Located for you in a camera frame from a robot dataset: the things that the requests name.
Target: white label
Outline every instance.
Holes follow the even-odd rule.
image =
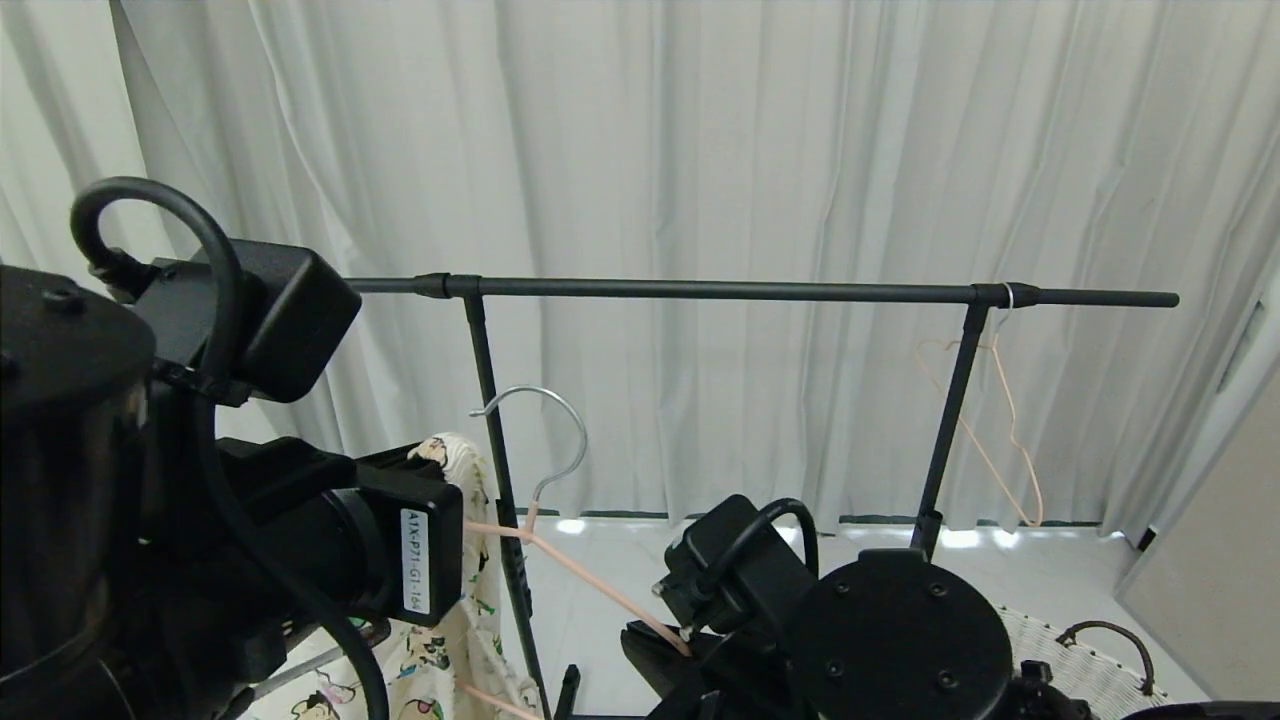
[[[426,512],[401,509],[401,571],[404,610],[431,614],[431,559],[426,548]]]

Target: curtain fold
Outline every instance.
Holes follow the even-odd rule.
[[[1140,536],[1158,509],[1280,255],[1280,47],[1266,42],[1280,10],[1262,1],[0,10],[6,38],[35,38],[6,42],[0,78],[0,141],[26,155],[0,176],[6,261],[78,268],[69,241],[42,250],[65,236],[76,187],[145,173],[233,234],[311,247],[347,275],[1180,292],[1172,311],[1036,307],[1002,325],[1047,516],[1107,532]],[[58,13],[92,23],[84,42],[31,26]],[[49,73],[113,79],[91,109]],[[77,141],[58,123],[114,129]],[[191,251],[172,222],[172,240],[150,222],[122,245]],[[730,492],[796,496],[826,528],[914,515],[942,397],[911,354],[956,337],[963,315],[603,299],[488,310],[499,387],[545,384],[593,432],[548,506],[682,518]],[[950,373],[954,355],[925,354]],[[362,454],[440,429],[484,441],[466,418],[477,404],[460,304],[371,296],[307,398],[223,427]],[[987,355],[965,416],[1030,507]],[[515,400],[504,419],[524,503],[576,439],[549,404]],[[941,509],[955,528],[1016,521],[963,434]]]

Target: clothes rack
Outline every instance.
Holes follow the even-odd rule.
[[[724,282],[724,281],[648,281],[608,278],[489,278],[470,274],[430,273],[407,278],[349,278],[347,283],[361,293],[402,293],[447,300],[461,299],[471,328],[480,396],[485,405],[497,396],[489,332],[485,325],[485,296],[515,297],[617,297],[668,300],[773,300],[791,302],[904,302],[934,305],[966,305],[960,347],[951,372],[933,455],[920,492],[920,507],[911,533],[911,547],[932,560],[942,528],[937,511],[938,491],[946,470],[947,456],[955,438],[960,409],[964,405],[969,377],[978,351],[978,342],[987,327],[992,307],[1014,310],[1034,305],[1093,305],[1119,307],[1174,307],[1178,295],[1114,290],[1039,288],[1027,283],[974,284],[870,284],[870,283],[803,283],[803,282]],[[516,501],[511,487],[511,468],[503,436],[502,416],[497,409],[485,416],[493,452],[499,498],[498,521],[517,528]],[[538,683],[543,715],[556,720],[590,717],[573,715],[581,674],[576,665],[564,673],[559,702],[554,715],[548,715],[547,685],[532,632],[532,592],[525,569],[525,555],[517,538],[502,538],[502,566],[511,594],[512,612],[529,675]]]

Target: glossy floor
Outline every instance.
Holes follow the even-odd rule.
[[[666,574],[662,553],[677,528],[660,520],[547,518],[538,532],[659,619],[669,618],[649,588]],[[799,548],[794,529],[785,528],[783,537]],[[846,527],[835,537],[822,538],[823,571],[851,562],[864,548],[902,547],[909,538],[910,528],[905,527]],[[576,712],[643,716],[652,710],[658,697],[627,664],[618,646],[618,632],[630,620],[626,610],[577,582],[538,548],[526,548],[526,553],[534,589],[534,634],[552,703],[559,694],[564,667],[576,664],[582,671]],[[1148,641],[1157,683],[1170,700],[1201,700],[1204,694],[1196,683],[1112,597],[1135,557],[1123,538],[1100,538],[1092,528],[1023,529],[1016,534],[979,528],[943,532],[934,560],[992,602],[1059,628],[1080,620],[1110,620],[1133,629]],[[503,635],[508,655],[522,664],[509,611],[503,616]],[[1111,633],[1094,630],[1083,635],[1082,642],[1140,669],[1133,647]]]

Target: black cable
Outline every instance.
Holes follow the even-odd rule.
[[[230,241],[218,222],[195,200],[182,192],[143,178],[106,178],[84,188],[72,205],[72,233],[76,237],[76,245],[79,246],[95,269],[111,270],[127,266],[129,263],[138,264],[123,251],[108,250],[97,229],[102,210],[116,200],[127,199],[143,200],[164,208],[191,228],[205,250],[218,296],[214,309],[214,327],[205,345],[198,370],[216,379],[227,379],[236,361],[237,336],[244,301],[243,272]],[[306,579],[280,565],[262,548],[262,543],[257,539],[257,528],[244,514],[223,473],[218,447],[214,443],[215,410],[216,405],[211,398],[204,396],[193,398],[192,420],[197,438],[196,451],[205,470],[205,486],[214,509],[244,553],[333,635],[334,642],[351,661],[360,684],[365,688],[365,703],[370,720],[388,720],[390,710],[387,689],[383,685],[381,669],[360,632],[333,601]]]
[[[716,592],[721,580],[724,578],[724,573],[737,562],[746,546],[755,539],[765,529],[772,530],[773,521],[783,515],[795,515],[800,520],[800,533],[804,536],[804,564],[805,568],[813,575],[818,577],[818,527],[813,521],[813,515],[809,514],[809,509],[804,506],[799,500],[785,497],[782,500],[774,500],[773,502],[765,505],[760,509],[760,512],[751,519],[751,523],[742,529],[741,533],[733,538],[730,543],[728,550],[722,552],[716,562],[712,564],[707,571],[698,578],[695,587],[710,596]]]

